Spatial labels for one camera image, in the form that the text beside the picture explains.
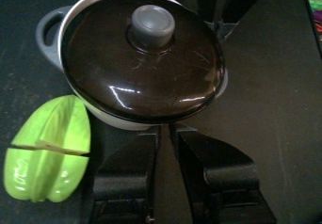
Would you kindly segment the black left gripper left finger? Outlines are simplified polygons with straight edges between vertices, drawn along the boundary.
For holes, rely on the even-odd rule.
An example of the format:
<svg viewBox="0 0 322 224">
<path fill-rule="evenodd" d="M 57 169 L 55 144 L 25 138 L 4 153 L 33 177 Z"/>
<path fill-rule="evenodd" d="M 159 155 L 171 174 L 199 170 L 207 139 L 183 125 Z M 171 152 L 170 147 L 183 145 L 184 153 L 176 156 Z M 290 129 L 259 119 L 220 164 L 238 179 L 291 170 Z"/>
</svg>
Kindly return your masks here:
<svg viewBox="0 0 322 224">
<path fill-rule="evenodd" d="M 93 181 L 88 224 L 155 224 L 154 187 L 160 127 L 152 127 L 103 162 Z"/>
</svg>

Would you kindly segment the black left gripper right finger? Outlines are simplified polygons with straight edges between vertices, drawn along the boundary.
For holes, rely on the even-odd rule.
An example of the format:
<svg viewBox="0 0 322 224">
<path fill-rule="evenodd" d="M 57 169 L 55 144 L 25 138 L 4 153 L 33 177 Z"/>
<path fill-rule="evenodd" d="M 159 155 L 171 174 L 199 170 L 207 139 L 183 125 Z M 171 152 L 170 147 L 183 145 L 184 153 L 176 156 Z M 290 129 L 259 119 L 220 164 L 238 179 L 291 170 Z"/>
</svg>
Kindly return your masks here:
<svg viewBox="0 0 322 224">
<path fill-rule="evenodd" d="M 276 224 L 251 158 L 183 124 L 170 126 L 170 135 L 192 224 Z"/>
</svg>

